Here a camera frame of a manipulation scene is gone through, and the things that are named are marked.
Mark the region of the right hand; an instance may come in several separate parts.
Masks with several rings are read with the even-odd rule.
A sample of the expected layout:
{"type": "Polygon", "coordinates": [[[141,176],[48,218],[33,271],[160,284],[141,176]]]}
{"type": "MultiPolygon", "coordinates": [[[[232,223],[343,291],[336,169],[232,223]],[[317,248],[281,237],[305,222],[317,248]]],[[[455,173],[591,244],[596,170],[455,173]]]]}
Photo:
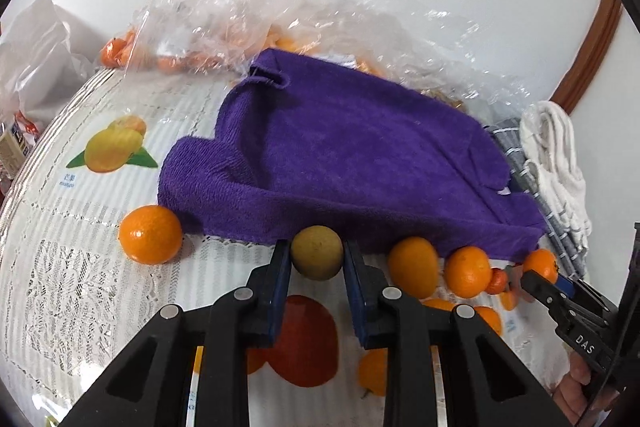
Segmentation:
{"type": "Polygon", "coordinates": [[[594,426],[604,411],[612,407],[617,399],[615,389],[606,388],[589,405],[584,395],[584,387],[590,383],[591,373],[588,364],[576,352],[570,354],[570,369],[560,380],[552,393],[554,403],[560,408],[572,425],[582,419],[583,426],[594,426]]]}

